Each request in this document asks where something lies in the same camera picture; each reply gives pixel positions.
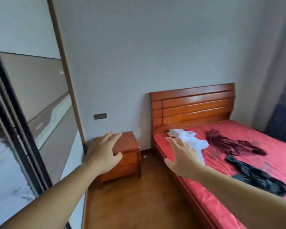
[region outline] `maroon garment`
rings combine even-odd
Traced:
[[[229,139],[222,136],[216,129],[206,131],[205,134],[208,143],[223,154],[234,156],[252,154],[267,155],[264,150],[252,145],[250,142]]]

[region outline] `wardrobe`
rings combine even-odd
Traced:
[[[83,142],[52,0],[0,0],[0,224],[80,165]]]

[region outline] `hand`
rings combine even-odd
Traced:
[[[83,164],[91,165],[97,172],[97,175],[109,172],[123,157],[121,153],[118,153],[116,156],[112,153],[112,148],[121,135],[122,133],[113,135],[113,132],[110,132],[95,139],[84,157]]]
[[[200,160],[198,154],[187,143],[180,138],[165,138],[173,148],[175,162],[165,158],[164,162],[177,175],[198,181],[205,165]]]

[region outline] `wooden nightstand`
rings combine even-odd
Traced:
[[[123,154],[122,160],[108,173],[97,178],[97,187],[101,189],[105,181],[136,173],[141,177],[141,152],[133,132],[124,132],[113,147],[113,154]]]

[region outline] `headboard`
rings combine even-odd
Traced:
[[[234,83],[151,92],[153,135],[227,120],[234,107]]]

